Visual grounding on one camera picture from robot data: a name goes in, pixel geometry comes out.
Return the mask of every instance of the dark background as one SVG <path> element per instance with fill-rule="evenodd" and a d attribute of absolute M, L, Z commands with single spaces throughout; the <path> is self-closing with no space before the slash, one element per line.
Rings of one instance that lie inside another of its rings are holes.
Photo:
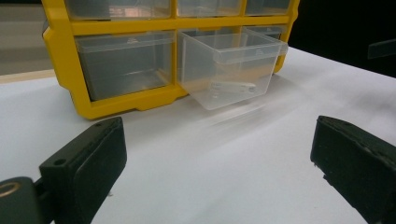
<path fill-rule="evenodd" d="M 41 4 L 40 0 L 0 0 L 0 3 Z M 301 0 L 289 45 L 396 77 L 396 55 L 367 58 L 370 44 L 396 39 L 394 5 L 396 0 Z"/>

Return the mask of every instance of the white tabletop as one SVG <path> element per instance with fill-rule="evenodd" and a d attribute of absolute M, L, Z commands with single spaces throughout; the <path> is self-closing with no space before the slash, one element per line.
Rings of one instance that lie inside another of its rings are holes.
<path fill-rule="evenodd" d="M 396 145 L 396 79 L 290 49 L 268 92 L 206 111 L 188 96 L 122 114 L 128 162 L 93 223 L 365 223 L 309 160 L 319 115 Z M 0 85 L 0 180 L 95 121 L 54 77 Z"/>

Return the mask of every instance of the yellow plastic frame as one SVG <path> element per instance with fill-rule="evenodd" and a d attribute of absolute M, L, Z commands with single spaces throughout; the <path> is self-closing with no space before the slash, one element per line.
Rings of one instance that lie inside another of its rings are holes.
<path fill-rule="evenodd" d="M 171 17 L 144 21 L 72 21 L 67 15 L 64 0 L 42 0 L 49 21 L 43 34 L 59 84 L 70 91 L 77 112 L 84 118 L 96 119 L 126 110 L 147 110 L 169 105 L 176 98 L 187 95 L 177 83 L 177 42 L 172 46 L 172 80 L 165 87 L 134 92 L 105 100 L 90 100 L 78 58 L 74 37 L 77 35 L 132 34 L 147 31 L 178 29 L 214 29 L 225 26 L 286 25 L 287 32 L 280 40 L 288 42 L 291 27 L 298 15 L 300 0 L 290 0 L 288 13 L 282 16 L 244 16 L 247 0 L 242 0 L 239 16 L 217 18 L 179 18 L 177 0 L 171 1 Z M 283 65 L 285 56 L 278 58 L 275 72 Z"/>

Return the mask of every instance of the yellow storage organizer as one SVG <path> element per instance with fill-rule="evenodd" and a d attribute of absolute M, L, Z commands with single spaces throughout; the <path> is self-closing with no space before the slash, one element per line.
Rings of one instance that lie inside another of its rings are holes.
<path fill-rule="evenodd" d="M 180 7 L 180 4 L 188 4 L 189 1 L 191 3 L 192 0 L 178 0 L 179 3 L 177 0 L 169 0 L 169 15 L 166 15 L 166 13 L 160 16 L 154 15 L 151 18 L 143 18 L 142 20 L 113 20 L 114 18 L 109 18 L 109 20 L 101 21 L 95 17 L 82 20 L 77 16 L 71 16 L 70 14 L 74 12 L 71 12 L 70 8 L 69 10 L 66 8 L 65 2 L 68 3 L 68 1 L 71 0 L 42 0 L 49 21 L 49 28 L 43 36 L 59 84 L 70 91 L 77 112 L 87 119 L 96 119 L 131 109 L 147 110 L 161 105 L 168 105 L 174 102 L 176 98 L 186 95 L 187 93 L 177 81 L 177 31 L 188 29 L 211 30 L 219 29 L 220 27 L 233 27 L 240 30 L 242 26 L 279 25 L 287 28 L 279 39 L 287 42 L 291 27 L 297 19 L 297 8 L 299 5 L 299 0 L 290 0 L 290 2 L 287 1 L 289 2 L 289 7 L 284 10 L 279 11 L 276 8 L 271 10 L 268 7 L 260 12 L 260 8 L 256 7 L 255 4 L 259 4 L 262 0 L 238 0 L 236 2 L 239 3 L 239 6 L 235 15 L 222 16 L 220 14 L 219 17 L 210 17 L 213 15 L 202 14 L 201 11 L 197 13 L 196 10 L 193 10 L 192 13 L 197 14 L 189 14 L 190 12 L 187 10 L 187 15 L 198 16 L 188 17 L 177 8 Z M 83 3 L 84 0 L 77 0 L 77 2 Z M 87 88 L 81 61 L 78 57 L 76 40 L 82 36 L 89 35 L 122 36 L 146 32 L 155 33 L 157 31 L 172 33 L 175 37 L 170 43 L 171 74 L 169 83 L 163 87 L 105 99 L 92 99 Z M 284 59 L 284 55 L 277 59 L 275 72 L 282 67 Z"/>

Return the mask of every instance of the white table surface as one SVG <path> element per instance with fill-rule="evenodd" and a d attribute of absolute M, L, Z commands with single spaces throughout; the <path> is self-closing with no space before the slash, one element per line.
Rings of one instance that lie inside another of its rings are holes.
<path fill-rule="evenodd" d="M 365 223 L 309 160 L 319 115 L 396 145 L 396 79 L 290 49 L 250 104 L 122 114 L 128 162 L 93 223 Z M 0 180 L 37 180 L 94 123 L 54 77 L 1 84 Z"/>

